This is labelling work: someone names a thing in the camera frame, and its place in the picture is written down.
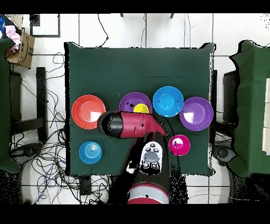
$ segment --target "small blue bowl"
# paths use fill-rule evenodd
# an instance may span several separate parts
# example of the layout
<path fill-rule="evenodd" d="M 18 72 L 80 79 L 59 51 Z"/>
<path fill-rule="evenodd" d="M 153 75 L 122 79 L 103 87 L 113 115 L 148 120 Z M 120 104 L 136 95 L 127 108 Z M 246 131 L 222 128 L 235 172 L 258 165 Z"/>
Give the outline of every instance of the small blue bowl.
<path fill-rule="evenodd" d="M 96 142 L 85 142 L 81 145 L 79 150 L 80 159 L 86 164 L 94 164 L 98 162 L 101 155 L 101 147 Z"/>
<path fill-rule="evenodd" d="M 183 104 L 184 98 L 182 93 L 172 86 L 160 88 L 153 97 L 153 107 L 163 117 L 177 115 L 181 111 Z"/>

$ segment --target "red bowl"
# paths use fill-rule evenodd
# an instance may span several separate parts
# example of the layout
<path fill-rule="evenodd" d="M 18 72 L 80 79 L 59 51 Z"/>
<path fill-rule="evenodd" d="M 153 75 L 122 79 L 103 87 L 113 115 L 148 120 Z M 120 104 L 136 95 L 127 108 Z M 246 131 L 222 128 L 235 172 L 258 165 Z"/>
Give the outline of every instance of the red bowl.
<path fill-rule="evenodd" d="M 72 105 L 71 114 L 74 122 L 84 129 L 94 129 L 106 108 L 102 100 L 94 95 L 79 97 Z"/>

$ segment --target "yellow ball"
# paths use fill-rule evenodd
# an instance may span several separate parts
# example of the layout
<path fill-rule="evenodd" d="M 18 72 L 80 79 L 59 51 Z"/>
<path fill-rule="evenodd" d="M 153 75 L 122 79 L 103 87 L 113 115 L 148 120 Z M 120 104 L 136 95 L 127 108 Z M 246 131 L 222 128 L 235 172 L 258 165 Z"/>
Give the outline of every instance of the yellow ball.
<path fill-rule="evenodd" d="M 149 110 L 148 110 L 148 107 L 145 104 L 137 104 L 134 107 L 133 112 L 148 114 Z"/>

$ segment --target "green tablecloth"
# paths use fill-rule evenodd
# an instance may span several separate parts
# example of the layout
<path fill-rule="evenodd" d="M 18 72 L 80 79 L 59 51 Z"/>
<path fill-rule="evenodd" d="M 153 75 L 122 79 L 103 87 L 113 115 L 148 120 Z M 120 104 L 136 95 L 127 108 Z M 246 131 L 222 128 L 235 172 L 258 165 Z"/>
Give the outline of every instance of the green tablecloth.
<path fill-rule="evenodd" d="M 138 91 L 151 100 L 163 86 L 178 88 L 184 100 L 198 96 L 209 98 L 210 54 L 214 45 L 205 44 L 202 49 L 95 49 L 65 44 L 69 55 L 66 78 L 70 80 L 70 111 L 77 98 L 91 94 L 99 97 L 106 110 L 118 110 L 124 95 Z M 172 132 L 163 118 L 165 129 Z M 85 130 L 75 124 L 70 116 L 70 174 L 119 175 L 132 139 L 114 139 L 101 135 L 97 128 Z M 183 127 L 179 116 L 169 118 L 176 134 L 183 134 L 191 141 L 191 149 L 180 157 L 183 174 L 211 175 L 208 167 L 208 128 L 193 132 Z M 102 148 L 98 163 L 87 165 L 79 158 L 79 148 L 86 141 L 95 141 Z M 177 158 L 169 153 L 169 164 Z"/>

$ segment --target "floor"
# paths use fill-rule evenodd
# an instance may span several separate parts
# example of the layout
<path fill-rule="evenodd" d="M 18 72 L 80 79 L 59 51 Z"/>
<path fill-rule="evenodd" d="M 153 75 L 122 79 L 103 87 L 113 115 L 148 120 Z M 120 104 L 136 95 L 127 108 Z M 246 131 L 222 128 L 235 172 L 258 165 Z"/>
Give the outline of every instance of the floor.
<path fill-rule="evenodd" d="M 175 14 L 173 19 L 170 14 L 150 14 L 147 13 L 146 23 L 144 14 L 126 14 L 120 17 L 117 14 L 100 14 L 100 21 L 107 32 L 109 39 L 104 47 L 128 48 L 128 47 L 148 47 L 148 48 L 199 48 L 204 43 L 213 42 L 216 44 L 214 56 L 214 69 L 218 71 L 218 93 L 217 111 L 223 111 L 223 75 L 226 72 L 235 70 L 233 62 L 229 56 L 235 54 L 241 40 L 253 40 L 257 44 L 266 46 L 270 44 L 270 25 L 269 14 Z M 23 27 L 30 34 L 30 16 L 24 15 Z M 23 84 L 32 93 L 36 94 L 36 67 L 46 67 L 46 71 L 60 67 L 63 58 L 57 52 L 64 54 L 63 43 L 72 41 L 82 47 L 100 46 L 106 38 L 97 14 L 60 14 L 61 37 L 39 37 L 35 38 L 35 46 L 32 59 L 32 68 L 29 70 L 23 67 L 15 68 L 23 78 Z M 33 27 L 33 35 L 57 35 L 58 19 L 57 14 L 41 14 L 40 26 Z M 47 78 L 61 76 L 64 74 L 64 66 L 47 72 Z M 56 93 L 59 103 L 56 107 L 58 112 L 65 118 L 65 86 L 64 77 L 49 79 L 47 88 Z M 22 92 L 22 119 L 36 117 L 36 98 L 25 88 L 21 87 Z M 48 105 L 53 109 L 54 102 L 50 95 L 47 96 Z M 53 115 L 48 110 L 48 125 L 51 125 Z M 217 119 L 222 120 L 222 114 L 217 114 Z M 57 128 L 62 128 L 63 123 L 53 122 L 49 129 L 49 134 Z M 25 132 L 25 137 L 20 141 L 21 144 L 37 142 L 36 131 Z M 49 140 L 49 143 L 57 142 L 56 136 Z M 226 168 L 217 164 L 211 158 L 211 167 L 215 174 L 210 177 L 199 175 L 187 175 L 188 203 L 226 203 L 229 195 L 229 177 Z M 38 162 L 28 162 L 23 171 L 22 192 L 24 199 L 35 201 L 38 197 L 37 181 L 39 185 L 44 185 L 39 179 L 44 171 L 39 167 Z M 45 191 L 47 197 L 43 197 L 37 204 L 52 203 L 51 199 L 59 192 L 59 187 L 50 185 Z M 104 192 L 102 199 L 106 200 L 107 194 Z M 53 204 L 78 203 L 69 189 L 61 190 L 58 199 Z"/>

